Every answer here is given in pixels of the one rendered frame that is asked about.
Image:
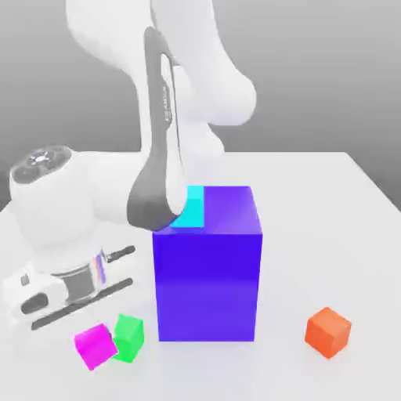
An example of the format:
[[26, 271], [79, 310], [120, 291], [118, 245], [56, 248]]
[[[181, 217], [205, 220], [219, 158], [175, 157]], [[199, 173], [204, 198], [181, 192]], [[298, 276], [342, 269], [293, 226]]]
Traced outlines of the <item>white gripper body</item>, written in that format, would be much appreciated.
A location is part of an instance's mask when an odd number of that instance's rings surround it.
[[28, 343], [55, 345], [99, 323], [110, 323], [119, 309], [140, 301], [138, 278], [122, 275], [99, 291], [70, 299], [62, 284], [41, 287], [28, 296]]

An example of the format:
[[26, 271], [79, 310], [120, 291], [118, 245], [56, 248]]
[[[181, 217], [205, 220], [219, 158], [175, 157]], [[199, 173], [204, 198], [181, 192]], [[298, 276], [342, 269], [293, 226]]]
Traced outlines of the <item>small magenta cube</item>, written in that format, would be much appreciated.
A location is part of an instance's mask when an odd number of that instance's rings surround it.
[[103, 323], [76, 334], [74, 346], [89, 370], [95, 370], [118, 353], [112, 335]]

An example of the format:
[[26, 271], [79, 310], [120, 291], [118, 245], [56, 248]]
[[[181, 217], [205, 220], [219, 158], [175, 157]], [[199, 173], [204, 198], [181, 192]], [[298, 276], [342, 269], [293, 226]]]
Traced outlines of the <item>small green cube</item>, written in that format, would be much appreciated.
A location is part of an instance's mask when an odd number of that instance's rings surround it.
[[132, 363], [144, 344], [144, 326], [139, 318], [120, 314], [114, 327], [114, 359]]

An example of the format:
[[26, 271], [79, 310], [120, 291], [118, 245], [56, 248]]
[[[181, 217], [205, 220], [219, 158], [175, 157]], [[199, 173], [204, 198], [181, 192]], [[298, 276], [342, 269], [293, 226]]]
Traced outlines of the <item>small cyan cube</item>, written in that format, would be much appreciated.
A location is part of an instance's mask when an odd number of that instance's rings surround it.
[[171, 224], [175, 228], [204, 226], [204, 186], [188, 186], [187, 200], [182, 214]]

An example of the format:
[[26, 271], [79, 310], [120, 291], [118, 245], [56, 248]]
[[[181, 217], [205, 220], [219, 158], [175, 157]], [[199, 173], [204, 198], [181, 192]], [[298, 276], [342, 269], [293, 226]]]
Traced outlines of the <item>small orange cube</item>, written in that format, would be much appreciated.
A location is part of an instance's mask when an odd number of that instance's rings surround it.
[[305, 342], [330, 359], [348, 344], [352, 323], [325, 307], [308, 319]]

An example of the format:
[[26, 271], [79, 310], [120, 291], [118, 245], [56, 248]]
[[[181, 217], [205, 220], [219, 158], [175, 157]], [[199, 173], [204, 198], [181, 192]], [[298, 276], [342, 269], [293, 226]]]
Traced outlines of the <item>large blue box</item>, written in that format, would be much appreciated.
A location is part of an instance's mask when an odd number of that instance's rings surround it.
[[204, 227], [153, 234], [160, 341], [253, 341], [263, 233], [248, 186], [208, 186]]

